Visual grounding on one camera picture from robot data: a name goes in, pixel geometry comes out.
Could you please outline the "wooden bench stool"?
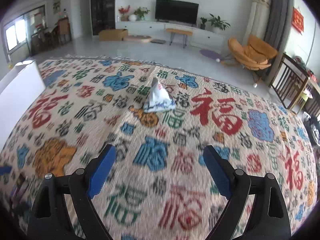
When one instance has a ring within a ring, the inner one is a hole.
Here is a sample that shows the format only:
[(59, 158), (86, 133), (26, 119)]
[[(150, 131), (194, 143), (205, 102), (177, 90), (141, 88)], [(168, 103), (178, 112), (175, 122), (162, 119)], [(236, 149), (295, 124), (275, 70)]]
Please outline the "wooden bench stool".
[(181, 30), (181, 29), (175, 29), (175, 28), (166, 28), (165, 29), (166, 32), (170, 33), (170, 40), (169, 40), (169, 45), (172, 45), (173, 41), (174, 41), (174, 37), (175, 35), (182, 35), (183, 41), (183, 48), (185, 48), (187, 46), (187, 42), (188, 42), (188, 37), (193, 35), (192, 31), (188, 31), (188, 30)]

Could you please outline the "dark wooden chair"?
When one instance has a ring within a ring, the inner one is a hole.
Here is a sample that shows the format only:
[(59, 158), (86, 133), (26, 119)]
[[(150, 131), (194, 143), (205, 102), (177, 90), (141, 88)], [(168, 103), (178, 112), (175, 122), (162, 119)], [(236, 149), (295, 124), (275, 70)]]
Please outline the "dark wooden chair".
[(285, 109), (302, 107), (309, 115), (319, 117), (319, 84), (296, 60), (283, 54), (271, 83)]

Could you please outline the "silver white snack bag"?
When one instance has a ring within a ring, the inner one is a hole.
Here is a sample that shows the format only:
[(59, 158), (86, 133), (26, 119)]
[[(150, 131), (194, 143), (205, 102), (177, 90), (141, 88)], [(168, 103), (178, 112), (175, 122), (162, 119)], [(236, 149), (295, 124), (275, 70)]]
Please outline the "silver white snack bag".
[(163, 112), (175, 108), (175, 100), (169, 95), (159, 80), (154, 77), (151, 83), (149, 96), (144, 102), (144, 113)]

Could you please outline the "orange lounge chair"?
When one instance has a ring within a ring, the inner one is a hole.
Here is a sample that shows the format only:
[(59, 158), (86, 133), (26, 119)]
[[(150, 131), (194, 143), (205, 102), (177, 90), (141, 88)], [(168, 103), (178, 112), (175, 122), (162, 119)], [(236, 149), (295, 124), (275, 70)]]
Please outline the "orange lounge chair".
[(249, 35), (245, 46), (231, 37), (228, 40), (228, 48), (236, 61), (253, 71), (270, 67), (269, 61), (278, 54), (276, 49), (252, 34)]

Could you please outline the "dark tall cabinet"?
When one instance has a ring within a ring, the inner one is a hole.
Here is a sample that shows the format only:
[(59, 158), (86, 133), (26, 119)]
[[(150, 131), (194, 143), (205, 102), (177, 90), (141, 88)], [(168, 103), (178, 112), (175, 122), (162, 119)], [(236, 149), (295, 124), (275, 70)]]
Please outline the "dark tall cabinet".
[(115, 28), (115, 0), (91, 0), (92, 34)]

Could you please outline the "black television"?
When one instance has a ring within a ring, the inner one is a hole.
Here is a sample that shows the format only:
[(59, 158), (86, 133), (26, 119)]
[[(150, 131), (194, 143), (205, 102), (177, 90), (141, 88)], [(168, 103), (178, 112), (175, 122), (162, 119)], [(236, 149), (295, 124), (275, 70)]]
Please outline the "black television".
[(199, 4), (177, 1), (156, 0), (155, 19), (157, 21), (173, 21), (195, 25)]

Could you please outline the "cardboard box on floor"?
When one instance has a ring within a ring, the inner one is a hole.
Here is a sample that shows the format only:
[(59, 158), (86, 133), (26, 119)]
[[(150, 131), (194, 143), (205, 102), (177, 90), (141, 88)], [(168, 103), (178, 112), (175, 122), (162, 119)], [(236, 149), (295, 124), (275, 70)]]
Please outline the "cardboard box on floor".
[(127, 29), (107, 29), (99, 32), (100, 41), (122, 41), (129, 34)]

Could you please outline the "white tv cabinet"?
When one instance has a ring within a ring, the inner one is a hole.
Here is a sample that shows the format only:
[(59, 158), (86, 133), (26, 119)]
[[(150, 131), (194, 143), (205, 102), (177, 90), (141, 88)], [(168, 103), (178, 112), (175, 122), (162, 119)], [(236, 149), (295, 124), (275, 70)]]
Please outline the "white tv cabinet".
[(182, 43), (187, 46), (210, 49), (220, 52), (225, 42), (225, 37), (211, 31), (180, 24), (161, 22), (117, 22), (117, 29), (126, 29), (129, 35), (149, 36), (154, 40), (164, 40), (172, 43)]

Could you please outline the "round cat scratcher bed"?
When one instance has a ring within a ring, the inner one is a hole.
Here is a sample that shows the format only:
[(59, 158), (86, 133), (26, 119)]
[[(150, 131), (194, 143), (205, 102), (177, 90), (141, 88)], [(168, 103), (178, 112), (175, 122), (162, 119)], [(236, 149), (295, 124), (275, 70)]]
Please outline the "round cat scratcher bed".
[(151, 36), (144, 35), (128, 35), (123, 38), (126, 42), (149, 43), (153, 40)]

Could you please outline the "small potted plant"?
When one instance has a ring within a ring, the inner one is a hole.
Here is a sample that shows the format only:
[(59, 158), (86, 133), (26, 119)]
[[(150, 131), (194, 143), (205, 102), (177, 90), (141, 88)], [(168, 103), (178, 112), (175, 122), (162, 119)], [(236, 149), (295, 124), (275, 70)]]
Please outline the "small potted plant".
[(200, 29), (205, 30), (206, 29), (206, 23), (207, 23), (207, 19), (204, 17), (200, 18), (201, 24), (200, 24)]

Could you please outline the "red wall hanging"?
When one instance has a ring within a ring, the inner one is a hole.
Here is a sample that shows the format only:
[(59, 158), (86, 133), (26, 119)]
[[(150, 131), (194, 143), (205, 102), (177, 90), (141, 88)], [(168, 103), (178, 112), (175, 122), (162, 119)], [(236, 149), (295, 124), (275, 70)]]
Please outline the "red wall hanging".
[(292, 14), (292, 26), (298, 31), (300, 34), (304, 31), (304, 17), (300, 13), (300, 11), (296, 8), (293, 8)]

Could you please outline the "green plant left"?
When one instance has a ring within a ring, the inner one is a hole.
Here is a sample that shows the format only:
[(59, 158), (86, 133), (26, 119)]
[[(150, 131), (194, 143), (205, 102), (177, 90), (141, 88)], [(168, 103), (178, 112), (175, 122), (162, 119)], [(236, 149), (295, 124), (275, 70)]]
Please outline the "green plant left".
[(137, 16), (139, 21), (144, 21), (149, 12), (150, 10), (147, 7), (138, 7), (133, 14)]

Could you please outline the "red flower decoration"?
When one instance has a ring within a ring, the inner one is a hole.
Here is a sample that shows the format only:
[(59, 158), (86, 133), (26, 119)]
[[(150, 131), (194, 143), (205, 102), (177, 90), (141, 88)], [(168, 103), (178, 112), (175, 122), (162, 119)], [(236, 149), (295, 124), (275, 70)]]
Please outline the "red flower decoration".
[(128, 17), (129, 17), (129, 11), (130, 11), (131, 6), (128, 5), (127, 7), (120, 7), (118, 9), (118, 12), (120, 14), (120, 20), (121, 21), (128, 21)]

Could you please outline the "green potted plant right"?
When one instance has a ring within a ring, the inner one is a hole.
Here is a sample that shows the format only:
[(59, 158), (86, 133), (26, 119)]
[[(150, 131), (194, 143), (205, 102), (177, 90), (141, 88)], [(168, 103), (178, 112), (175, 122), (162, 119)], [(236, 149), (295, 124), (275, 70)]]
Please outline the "green potted plant right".
[(220, 34), (222, 31), (228, 29), (231, 25), (223, 20), (220, 16), (214, 16), (210, 14), (210, 19), (208, 20), (212, 26), (213, 32)]

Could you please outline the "patterned woven table cloth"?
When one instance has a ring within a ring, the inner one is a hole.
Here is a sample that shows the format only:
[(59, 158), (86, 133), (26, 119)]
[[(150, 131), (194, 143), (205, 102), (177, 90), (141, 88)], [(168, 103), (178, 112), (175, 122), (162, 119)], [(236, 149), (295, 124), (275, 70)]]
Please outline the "patterned woven table cloth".
[[(48, 59), (46, 89), (1, 150), (1, 204), (26, 231), (47, 173), (69, 175), (107, 144), (116, 162), (93, 204), (114, 239), (204, 239), (227, 200), (203, 161), (212, 145), (234, 168), (274, 174), (291, 231), (316, 205), (317, 166), (302, 120), (277, 104), (209, 77), (161, 64)], [(156, 77), (175, 100), (144, 113)]]

